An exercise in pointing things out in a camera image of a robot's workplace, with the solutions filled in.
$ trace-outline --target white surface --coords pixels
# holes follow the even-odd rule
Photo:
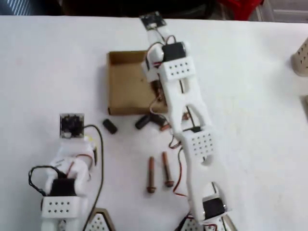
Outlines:
[[[308,25],[167,23],[178,40],[191,43],[219,153],[232,178],[236,203],[231,217],[237,228],[306,230],[308,127],[299,96],[308,94],[308,78],[293,73],[290,56],[307,38]],[[174,230],[188,203],[163,186],[161,152],[167,150],[170,134],[152,124],[136,130],[138,116],[112,117],[119,128],[115,135],[101,126],[107,117],[106,54],[146,49],[141,22],[0,17],[0,31],[0,226],[39,230],[41,197],[28,186],[27,173],[54,158],[59,114],[83,112],[86,124],[100,125],[105,140],[105,178],[97,207],[108,209],[119,231]],[[157,189],[148,195],[151,155],[156,157]],[[176,151],[168,150],[168,157],[176,180]],[[34,183],[43,186],[44,171],[35,175]],[[179,191],[185,193],[185,188],[184,177]]]

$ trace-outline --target perforated plate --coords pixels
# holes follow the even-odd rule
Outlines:
[[[192,157],[200,158],[203,162],[208,155],[215,153],[215,134],[211,127],[207,126],[204,130],[197,133],[187,132],[184,135],[184,145],[187,146]]]
[[[163,62],[159,67],[159,75],[164,81],[178,80],[195,74],[196,70],[190,56]]]
[[[42,206],[43,218],[76,218],[79,215],[80,197],[45,196]]]
[[[104,216],[100,213],[97,213],[94,216],[92,222],[87,225],[86,231],[109,231]]]
[[[292,67],[299,76],[308,76],[308,39],[292,55]]]

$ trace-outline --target white bracket with holes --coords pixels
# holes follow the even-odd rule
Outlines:
[[[104,216],[100,213],[95,214],[91,223],[87,225],[86,231],[109,231]]]
[[[191,130],[185,131],[180,134],[180,140],[187,162],[189,203],[194,218],[201,224],[205,219],[202,201],[205,198],[205,187],[208,184],[212,182],[215,184],[218,189],[216,196],[228,205],[227,211],[229,210],[230,199],[228,194],[224,193],[224,190],[228,188],[226,173],[218,159],[215,133],[211,126],[201,127],[201,131],[197,133]]]
[[[42,231],[58,230],[59,221],[66,220],[66,230],[79,230],[81,198],[77,196],[45,196],[42,204]]]
[[[194,76],[196,70],[190,56],[163,62],[159,66],[159,75],[164,81],[180,80],[181,78]]]
[[[156,71],[162,83],[173,134],[182,143],[187,162],[189,203],[196,222],[201,225],[225,214],[205,220],[203,200],[206,199],[205,187],[209,183],[215,184],[217,188],[215,196],[222,199],[227,208],[226,211],[229,211],[232,205],[225,168],[218,159],[215,133],[195,76],[196,70],[193,59],[189,55],[189,46],[185,45],[185,52],[186,57],[168,62],[162,62],[162,59],[156,57],[157,55],[149,55],[156,58],[148,61],[162,62],[158,69],[155,67],[152,69]],[[161,46],[153,46],[151,53],[161,54]],[[179,80],[184,85],[184,93],[180,91]],[[201,131],[194,133],[191,130],[182,130],[182,115],[186,106],[190,107],[198,117]]]

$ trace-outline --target screw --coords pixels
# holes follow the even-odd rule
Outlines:
[[[168,158],[167,158],[167,152],[163,152],[163,163],[164,163],[164,169],[165,169],[165,173],[166,173],[165,185],[169,188],[173,187],[174,181],[171,180],[169,162],[168,162]]]
[[[156,187],[154,187],[154,157],[149,159],[149,186],[146,188],[148,193],[154,193]]]

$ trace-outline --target cardboard box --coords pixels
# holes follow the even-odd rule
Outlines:
[[[108,53],[109,114],[147,114],[156,98],[141,68],[146,51],[112,51]],[[166,113],[165,102],[156,102],[153,111]]]

